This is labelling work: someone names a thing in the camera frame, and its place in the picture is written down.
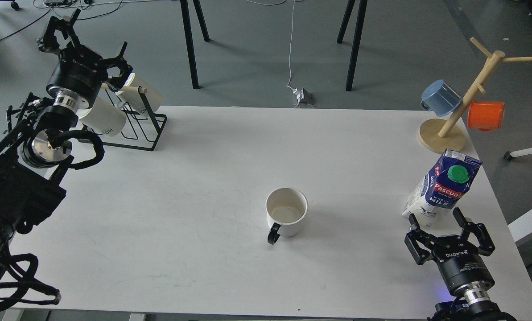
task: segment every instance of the black table leg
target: black table leg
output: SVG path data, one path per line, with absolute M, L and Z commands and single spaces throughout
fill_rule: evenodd
M 343 42 L 343 36 L 345 35 L 345 30 L 347 30 L 347 25 L 349 24 L 349 18 L 351 17 L 354 4 L 355 0 L 349 0 L 347 2 L 347 8 L 345 8 L 345 14 L 343 15 L 343 21 L 341 22 L 341 28 L 339 29 L 339 35 L 337 36 L 337 43 Z
M 202 37 L 204 38 L 205 42 L 210 41 L 210 37 L 208 37 L 208 30 L 206 29 L 206 22 L 204 21 L 204 16 L 202 14 L 202 8 L 200 8 L 200 0 L 193 0 L 194 3 L 194 9 L 196 10 L 196 16 L 198 17 L 198 24 L 200 25 L 200 29 L 202 30 Z
M 351 91 L 351 88 L 353 87 L 353 76 L 355 75 L 355 67 L 357 66 L 357 55 L 359 54 L 361 33 L 363 33 L 367 1 L 368 0 L 361 0 L 361 3 L 359 4 L 359 14 L 357 15 L 357 24 L 355 25 L 355 35 L 353 36 L 353 48 L 351 49 L 351 58 L 349 59 L 349 72 L 347 73 L 345 91 Z
M 182 25 L 185 29 L 186 53 L 189 56 L 190 79 L 193 89 L 201 89 L 198 85 L 198 75 L 196 72 L 196 61 L 194 60 L 193 34 L 190 29 L 189 4 L 186 0 L 181 0 Z

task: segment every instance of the mug handle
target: mug handle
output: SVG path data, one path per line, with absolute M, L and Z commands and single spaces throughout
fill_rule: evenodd
M 425 111 L 430 111 L 430 106 L 427 105 L 424 100 L 421 100 L 421 107 L 424 108 Z
M 270 233 L 268 234 L 268 243 L 272 245 L 276 244 L 276 241 L 278 241 L 278 238 L 280 238 L 280 234 L 278 234 L 280 226 L 281 225 L 278 223 L 274 223 L 272 225 L 272 228 L 270 228 Z

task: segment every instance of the green bottle cap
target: green bottle cap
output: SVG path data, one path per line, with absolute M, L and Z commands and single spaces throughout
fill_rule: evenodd
M 448 178 L 460 184 L 464 184 L 470 179 L 470 177 L 468 177 L 468 170 L 460 165 L 454 165 L 449 168 Z

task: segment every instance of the blue mug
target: blue mug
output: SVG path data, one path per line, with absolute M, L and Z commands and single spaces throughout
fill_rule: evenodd
M 421 99 L 422 108 L 434 111 L 438 117 L 448 115 L 462 103 L 460 95 L 442 79 L 431 83 Z

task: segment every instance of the orange mug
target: orange mug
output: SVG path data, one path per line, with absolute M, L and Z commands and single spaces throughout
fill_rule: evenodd
M 491 132 L 500 128 L 503 120 L 503 102 L 472 102 L 470 108 L 468 108 L 468 128 Z

